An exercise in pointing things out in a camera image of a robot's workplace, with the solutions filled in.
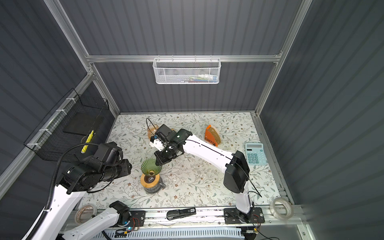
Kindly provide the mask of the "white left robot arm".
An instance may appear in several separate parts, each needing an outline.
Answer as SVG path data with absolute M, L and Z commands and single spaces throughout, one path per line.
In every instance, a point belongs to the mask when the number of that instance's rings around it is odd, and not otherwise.
M 80 226 L 61 233 L 61 228 L 73 208 L 100 182 L 125 177 L 131 173 L 128 160 L 98 162 L 94 157 L 71 166 L 61 173 L 49 190 L 48 201 L 31 228 L 23 237 L 25 240 L 90 240 L 109 227 L 129 227 L 134 221 L 130 209 L 120 201 L 110 204 L 101 214 Z

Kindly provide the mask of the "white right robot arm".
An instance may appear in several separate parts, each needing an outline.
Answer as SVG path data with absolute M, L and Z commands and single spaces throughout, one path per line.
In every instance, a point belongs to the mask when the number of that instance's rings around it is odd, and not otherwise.
M 193 155 L 216 167 L 224 174 L 223 185 L 235 195 L 238 219 L 249 223 L 252 215 L 252 203 L 249 196 L 250 168 L 245 155 L 236 151 L 221 150 L 199 139 L 191 132 L 180 129 L 178 132 L 162 125 L 150 138 L 155 152 L 156 165 L 162 166 L 183 154 Z

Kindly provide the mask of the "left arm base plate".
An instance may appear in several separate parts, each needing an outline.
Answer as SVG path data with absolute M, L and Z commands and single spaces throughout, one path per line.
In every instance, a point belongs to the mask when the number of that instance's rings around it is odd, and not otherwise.
M 130 211 L 130 213 L 120 214 L 118 215 L 118 221 L 114 225 L 110 226 L 110 228 L 117 227 L 143 227 L 146 218 L 146 211 Z

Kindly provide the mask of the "green glass dripper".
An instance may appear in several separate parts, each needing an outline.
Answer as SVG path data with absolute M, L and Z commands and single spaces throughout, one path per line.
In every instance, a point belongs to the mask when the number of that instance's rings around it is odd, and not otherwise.
M 146 176 L 156 176 L 162 171 L 162 166 L 157 166 L 156 159 L 150 158 L 143 161 L 141 171 Z

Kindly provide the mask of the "grey glass pitcher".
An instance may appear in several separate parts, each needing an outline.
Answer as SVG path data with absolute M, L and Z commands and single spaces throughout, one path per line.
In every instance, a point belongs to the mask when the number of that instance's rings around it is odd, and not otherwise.
M 155 184 L 152 187 L 144 187 L 147 194 L 156 194 L 160 190 L 163 190 L 166 188 L 166 185 L 163 181 L 163 179 L 160 177 L 159 180 L 154 180 L 152 184 Z

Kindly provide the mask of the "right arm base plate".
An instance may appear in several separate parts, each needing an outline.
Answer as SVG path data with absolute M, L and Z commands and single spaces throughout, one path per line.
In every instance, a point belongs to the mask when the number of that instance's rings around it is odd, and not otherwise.
M 227 225 L 265 223 L 263 211 L 258 207 L 251 207 L 248 214 L 244 214 L 236 208 L 225 208 L 224 218 Z

